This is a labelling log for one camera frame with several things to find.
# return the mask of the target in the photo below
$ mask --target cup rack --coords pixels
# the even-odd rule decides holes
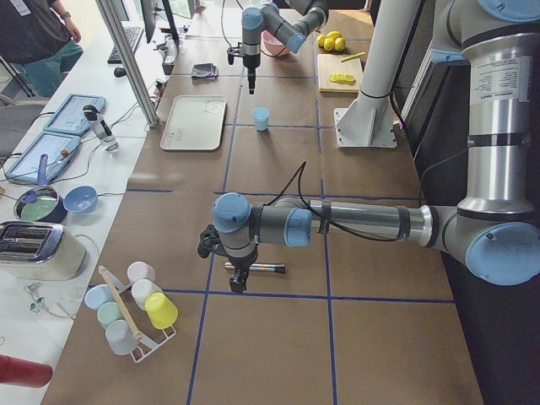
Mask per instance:
[[[133,333],[133,337],[138,341],[138,346],[130,353],[135,363],[140,363],[176,336],[176,329],[174,327],[168,327],[167,329],[162,330],[164,339],[158,343],[145,333],[141,332],[120,296],[121,293],[130,287],[130,284],[124,284],[104,266],[98,266],[98,273],[105,280],[105,283],[111,291],[112,298],[114,298],[115,302],[118,304],[120,312],[123,314],[129,329]]]

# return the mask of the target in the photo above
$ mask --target silver toaster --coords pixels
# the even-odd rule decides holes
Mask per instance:
[[[0,269],[16,278],[68,280],[77,276],[86,248],[60,224],[0,224]]]

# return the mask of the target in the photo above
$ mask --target wooden cutting board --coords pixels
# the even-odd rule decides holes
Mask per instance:
[[[347,55],[333,55],[331,53],[321,53],[317,55],[317,78],[319,91],[329,91],[334,93],[358,93],[360,84],[364,77],[360,59],[352,59],[341,63],[340,61]],[[332,83],[328,78],[334,73],[349,73],[356,78],[354,84]]]

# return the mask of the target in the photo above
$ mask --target white tray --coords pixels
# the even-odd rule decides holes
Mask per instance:
[[[179,95],[161,137],[163,150],[215,150],[227,103],[222,95]]]

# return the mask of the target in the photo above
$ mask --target red bottle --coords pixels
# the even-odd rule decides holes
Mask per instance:
[[[39,388],[51,380],[52,367],[0,354],[0,383]]]

